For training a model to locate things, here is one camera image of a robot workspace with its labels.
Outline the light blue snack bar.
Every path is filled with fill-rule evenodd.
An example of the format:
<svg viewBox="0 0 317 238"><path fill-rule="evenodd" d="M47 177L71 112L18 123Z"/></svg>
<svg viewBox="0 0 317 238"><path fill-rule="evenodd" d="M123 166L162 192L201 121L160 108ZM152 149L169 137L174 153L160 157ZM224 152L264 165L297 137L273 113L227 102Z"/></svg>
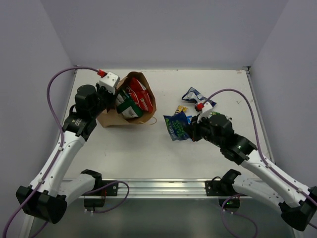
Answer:
<svg viewBox="0 0 317 238"><path fill-rule="evenodd" d="M190 123L191 123L191 121L192 121L192 118L193 118L193 117L192 117L192 116L187 116L186 118L187 118L187 122L188 122L188 124L190 124Z"/></svg>

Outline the green white snack packet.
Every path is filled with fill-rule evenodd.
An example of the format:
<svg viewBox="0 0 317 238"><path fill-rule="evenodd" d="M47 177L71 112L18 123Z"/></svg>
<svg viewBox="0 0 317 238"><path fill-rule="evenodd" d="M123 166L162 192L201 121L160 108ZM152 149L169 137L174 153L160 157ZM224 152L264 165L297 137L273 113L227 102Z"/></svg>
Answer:
<svg viewBox="0 0 317 238"><path fill-rule="evenodd" d="M232 117L229 117L229 116L224 115L224 114L219 113L219 112L212 111L211 114L210 114L210 116L216 116L216 115L223 115L223 116L226 117L227 120L232 120Z"/></svg>

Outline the brown paper bag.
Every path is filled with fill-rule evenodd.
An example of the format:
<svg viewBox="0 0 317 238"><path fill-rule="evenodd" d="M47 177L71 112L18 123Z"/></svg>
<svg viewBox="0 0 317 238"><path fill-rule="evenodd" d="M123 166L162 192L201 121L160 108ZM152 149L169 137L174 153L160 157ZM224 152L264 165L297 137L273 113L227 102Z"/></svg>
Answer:
<svg viewBox="0 0 317 238"><path fill-rule="evenodd" d="M118 92L120 90L124 90L126 93L128 93L126 91L126 87L128 86L130 80L132 78L136 78L137 80L139 80L149 91L149 95L151 98L151 102L153 105L153 111L151 113L143 111L143 115L140 118L134 118L134 119L124 119L123 116L121 114L117 113L116 110L116 105L114 107L114 109L110 110L110 111L106 111L104 110L103 112L101 112L101 114L97 117L99 123L101 124L102 127L110 127L110 126L120 126L120 125L138 125L138 124L148 124L150 125L151 123L149 122L151 119L154 119L154 114L157 110L156 107L156 99L154 97L154 94L149 86L149 83L147 81L147 79L145 78L144 74L141 72L136 72L136 71L132 71L130 73L128 73L128 75L123 78L122 80L119 81L117 87L116 87L116 92L118 94Z"/></svg>

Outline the dark green snack bag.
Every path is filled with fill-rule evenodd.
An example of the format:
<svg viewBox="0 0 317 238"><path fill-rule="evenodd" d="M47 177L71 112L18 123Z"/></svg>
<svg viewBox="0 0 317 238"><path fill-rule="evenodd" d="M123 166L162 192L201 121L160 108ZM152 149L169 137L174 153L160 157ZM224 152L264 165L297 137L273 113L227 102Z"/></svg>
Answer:
<svg viewBox="0 0 317 238"><path fill-rule="evenodd" d="M115 100L116 110L124 119L140 118L143 115L142 110L135 104L130 95L124 90L118 92Z"/></svg>

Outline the blue Burts crisps bag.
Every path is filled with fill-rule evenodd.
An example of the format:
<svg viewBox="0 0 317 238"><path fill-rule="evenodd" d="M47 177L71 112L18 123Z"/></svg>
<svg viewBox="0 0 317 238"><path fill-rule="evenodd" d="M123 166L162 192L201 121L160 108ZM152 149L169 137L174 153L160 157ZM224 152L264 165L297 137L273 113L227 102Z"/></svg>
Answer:
<svg viewBox="0 0 317 238"><path fill-rule="evenodd" d="M183 141L191 138L185 131L185 127L188 126L189 123L184 112L172 116L164 115L163 118L172 141Z"/></svg>

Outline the yellow M&M's packet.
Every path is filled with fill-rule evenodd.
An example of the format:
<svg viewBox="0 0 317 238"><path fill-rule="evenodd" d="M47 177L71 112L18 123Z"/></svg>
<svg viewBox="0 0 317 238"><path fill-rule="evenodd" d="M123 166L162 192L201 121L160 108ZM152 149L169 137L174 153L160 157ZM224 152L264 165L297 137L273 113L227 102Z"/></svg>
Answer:
<svg viewBox="0 0 317 238"><path fill-rule="evenodd" d="M179 114L181 112L186 113L187 111L188 111L188 108L186 106L179 105L177 109L175 110L175 114Z"/></svg>

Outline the blue white crisps bag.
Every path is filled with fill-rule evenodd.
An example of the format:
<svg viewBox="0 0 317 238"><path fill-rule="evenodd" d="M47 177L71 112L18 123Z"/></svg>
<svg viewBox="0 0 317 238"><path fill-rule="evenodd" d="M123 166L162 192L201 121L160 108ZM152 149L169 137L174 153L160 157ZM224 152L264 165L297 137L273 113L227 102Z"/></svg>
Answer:
<svg viewBox="0 0 317 238"><path fill-rule="evenodd" d="M195 106L203 103L207 98L203 96L197 89L190 87L181 98L183 101L194 103Z"/></svg>

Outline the red Chuba chips bag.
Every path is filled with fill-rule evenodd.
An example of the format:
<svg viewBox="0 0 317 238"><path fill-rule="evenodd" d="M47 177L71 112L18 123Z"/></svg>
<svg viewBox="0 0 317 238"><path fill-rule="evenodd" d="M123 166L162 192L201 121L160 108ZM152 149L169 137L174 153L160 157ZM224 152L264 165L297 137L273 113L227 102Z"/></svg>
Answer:
<svg viewBox="0 0 317 238"><path fill-rule="evenodd" d="M126 91L141 110L149 113L153 111L149 91L139 80L133 77L126 87Z"/></svg>

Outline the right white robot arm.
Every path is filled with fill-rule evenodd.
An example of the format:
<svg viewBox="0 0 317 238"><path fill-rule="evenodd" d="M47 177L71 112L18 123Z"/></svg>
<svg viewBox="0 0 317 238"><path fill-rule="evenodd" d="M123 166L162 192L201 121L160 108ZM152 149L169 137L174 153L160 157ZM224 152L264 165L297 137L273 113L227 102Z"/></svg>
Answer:
<svg viewBox="0 0 317 238"><path fill-rule="evenodd" d="M212 143L225 158L263 181L257 183L238 174L220 183L223 193L241 193L280 210L282 219L298 231L304 231L310 224L317 211L317 188L295 180L266 158L259 147L234 131L226 116L195 116L185 130L193 141L204 139Z"/></svg>

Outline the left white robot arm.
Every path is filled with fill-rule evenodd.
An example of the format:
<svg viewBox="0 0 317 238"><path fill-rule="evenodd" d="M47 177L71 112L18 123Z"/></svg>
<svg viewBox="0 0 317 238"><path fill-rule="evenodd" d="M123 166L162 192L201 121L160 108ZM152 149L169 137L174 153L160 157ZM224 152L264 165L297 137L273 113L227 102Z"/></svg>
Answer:
<svg viewBox="0 0 317 238"><path fill-rule="evenodd" d="M68 185L62 185L74 157L87 142L97 125L96 118L114 106L116 87L98 82L95 86L80 86L75 104L62 126L62 136L39 174L28 187L20 186L16 197L25 214L46 222L58 223L67 206L81 195L99 194L103 188L102 175L85 169Z"/></svg>

